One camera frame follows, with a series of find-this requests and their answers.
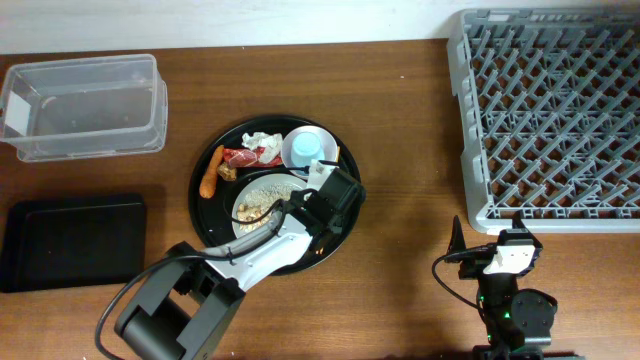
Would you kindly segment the white tissue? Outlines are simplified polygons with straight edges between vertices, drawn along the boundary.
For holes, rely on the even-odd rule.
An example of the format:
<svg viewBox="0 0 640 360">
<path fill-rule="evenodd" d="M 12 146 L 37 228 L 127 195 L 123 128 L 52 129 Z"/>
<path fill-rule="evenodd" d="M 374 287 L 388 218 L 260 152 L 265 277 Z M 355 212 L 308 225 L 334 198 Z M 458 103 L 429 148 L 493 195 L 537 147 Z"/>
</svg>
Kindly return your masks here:
<svg viewBox="0 0 640 360">
<path fill-rule="evenodd" d="M 267 164 L 280 155 L 283 144 L 283 137 L 280 133 L 267 134 L 264 132 L 254 132 L 253 134 L 244 133 L 242 135 L 242 146 L 257 152 L 259 149 L 262 153 L 258 156 L 258 162 Z"/>
</svg>

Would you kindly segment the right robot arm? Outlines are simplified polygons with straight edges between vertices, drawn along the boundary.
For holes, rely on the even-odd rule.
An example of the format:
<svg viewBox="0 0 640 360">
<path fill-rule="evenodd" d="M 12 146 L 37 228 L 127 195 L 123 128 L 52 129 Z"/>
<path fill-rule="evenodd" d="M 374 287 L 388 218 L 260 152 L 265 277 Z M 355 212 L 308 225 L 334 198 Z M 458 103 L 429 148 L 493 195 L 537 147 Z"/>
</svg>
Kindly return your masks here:
<svg viewBox="0 0 640 360">
<path fill-rule="evenodd" d="M 474 308 L 485 325 L 488 344 L 472 349 L 474 359 L 584 359 L 574 353 L 544 351 L 552 342 L 558 301 L 542 291 L 518 286 L 518 280 L 534 269 L 542 250 L 541 242 L 519 216 L 495 242 L 476 247 L 466 246 L 461 222 L 453 218 L 447 252 L 433 262 L 431 272 L 443 289 Z M 441 280 L 437 266 L 442 262 L 457 264 L 461 280 L 478 282 L 474 300 L 461 296 Z"/>
</svg>

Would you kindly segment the rice and food leftovers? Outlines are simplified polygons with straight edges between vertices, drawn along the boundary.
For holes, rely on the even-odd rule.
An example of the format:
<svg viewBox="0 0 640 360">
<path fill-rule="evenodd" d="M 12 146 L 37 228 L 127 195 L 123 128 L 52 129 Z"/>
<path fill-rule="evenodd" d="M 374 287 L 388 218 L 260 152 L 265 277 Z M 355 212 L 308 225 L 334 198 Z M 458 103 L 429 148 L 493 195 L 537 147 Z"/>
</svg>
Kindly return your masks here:
<svg viewBox="0 0 640 360">
<path fill-rule="evenodd" d="M 236 235 L 245 235 L 266 224 L 270 215 L 266 215 L 260 221 L 257 221 L 257 218 L 261 217 L 274 202 L 280 199 L 289 200 L 291 193 L 300 189 L 300 186 L 290 183 L 274 183 L 257 185 L 250 190 L 244 190 L 236 199 L 232 212 L 232 217 L 241 221 L 241 224 L 233 223 Z"/>
</svg>

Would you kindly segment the orange carrot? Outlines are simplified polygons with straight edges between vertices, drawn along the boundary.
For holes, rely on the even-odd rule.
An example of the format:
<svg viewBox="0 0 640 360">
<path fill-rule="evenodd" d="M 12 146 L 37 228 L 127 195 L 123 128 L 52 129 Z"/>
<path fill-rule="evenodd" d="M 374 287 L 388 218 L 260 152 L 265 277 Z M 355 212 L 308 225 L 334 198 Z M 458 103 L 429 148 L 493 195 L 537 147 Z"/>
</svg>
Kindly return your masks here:
<svg viewBox="0 0 640 360">
<path fill-rule="evenodd" d="M 224 160 L 224 146 L 220 145 L 215 150 L 209 165 L 201 179 L 199 194 L 202 198 L 210 199 L 214 196 L 218 178 L 217 169 Z"/>
</svg>

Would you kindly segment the brown food scrap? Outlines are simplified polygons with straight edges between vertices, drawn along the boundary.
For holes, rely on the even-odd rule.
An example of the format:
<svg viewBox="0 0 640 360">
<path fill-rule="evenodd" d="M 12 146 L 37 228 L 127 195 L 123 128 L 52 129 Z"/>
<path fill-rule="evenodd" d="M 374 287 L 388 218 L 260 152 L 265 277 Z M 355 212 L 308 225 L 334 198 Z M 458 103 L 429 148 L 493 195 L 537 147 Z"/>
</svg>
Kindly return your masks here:
<svg viewBox="0 0 640 360">
<path fill-rule="evenodd" d="M 222 162 L 218 166 L 217 173 L 224 181 L 234 182 L 237 180 L 237 169 L 231 167 L 226 162 Z"/>
</svg>

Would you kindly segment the pale green plate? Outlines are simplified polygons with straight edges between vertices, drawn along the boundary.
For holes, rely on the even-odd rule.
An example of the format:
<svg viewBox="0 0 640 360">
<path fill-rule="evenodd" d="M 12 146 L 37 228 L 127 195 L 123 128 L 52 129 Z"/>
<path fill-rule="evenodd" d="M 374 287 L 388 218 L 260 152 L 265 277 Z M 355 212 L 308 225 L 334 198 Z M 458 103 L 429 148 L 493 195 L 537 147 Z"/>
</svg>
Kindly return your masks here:
<svg viewBox="0 0 640 360">
<path fill-rule="evenodd" d="M 285 174 L 285 173 L 271 173 L 266 175 L 255 176 L 254 174 L 251 174 L 246 178 L 242 178 L 238 180 L 238 183 L 234 186 L 234 190 L 230 191 L 228 193 L 228 198 L 224 200 L 223 209 L 226 211 L 227 215 L 231 219 L 235 219 L 232 217 L 233 207 L 236 202 L 236 199 L 244 190 L 250 190 L 256 187 L 257 185 L 267 185 L 267 184 L 274 184 L 274 183 L 294 184 L 294 185 L 300 186 L 301 187 L 300 190 L 303 190 L 306 188 L 306 182 L 294 175 Z M 239 222 L 231 221 L 233 233 L 237 238 L 239 238 L 241 236 L 237 236 L 236 233 L 234 232 L 233 223 L 241 224 L 241 221 L 240 220 Z"/>
</svg>

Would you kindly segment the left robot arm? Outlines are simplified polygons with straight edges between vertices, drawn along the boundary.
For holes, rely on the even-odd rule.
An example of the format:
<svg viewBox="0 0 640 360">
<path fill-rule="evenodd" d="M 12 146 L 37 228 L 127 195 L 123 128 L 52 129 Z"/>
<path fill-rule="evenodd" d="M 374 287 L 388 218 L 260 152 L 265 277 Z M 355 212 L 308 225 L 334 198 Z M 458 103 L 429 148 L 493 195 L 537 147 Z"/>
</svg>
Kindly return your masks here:
<svg viewBox="0 0 640 360">
<path fill-rule="evenodd" d="M 137 290 L 115 333 L 142 359 L 210 358 L 247 291 L 322 236 L 341 234 L 365 198 L 363 185 L 335 167 L 319 184 L 275 201 L 268 221 L 236 240 L 202 251 L 175 245 L 117 293 L 120 300 Z"/>
</svg>

